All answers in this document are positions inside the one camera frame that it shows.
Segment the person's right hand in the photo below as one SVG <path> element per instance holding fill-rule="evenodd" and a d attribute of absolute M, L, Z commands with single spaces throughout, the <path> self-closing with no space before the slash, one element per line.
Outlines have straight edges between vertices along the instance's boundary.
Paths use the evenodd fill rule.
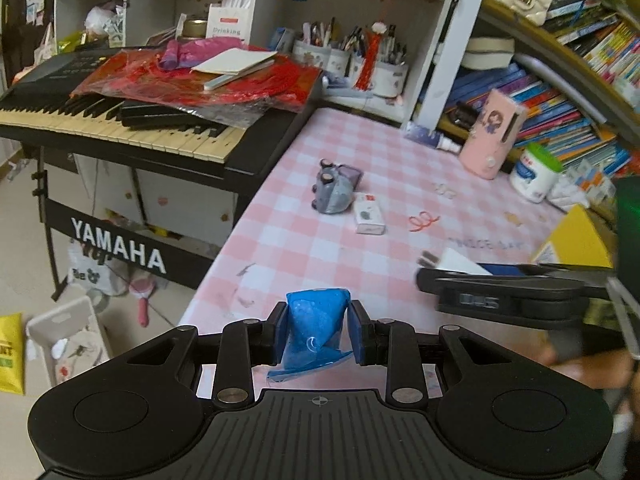
<path fill-rule="evenodd" d="M 550 344 L 546 344 L 537 361 L 590 388 L 623 393 L 623 408 L 639 419 L 639 364 L 627 350 L 561 361 Z"/>

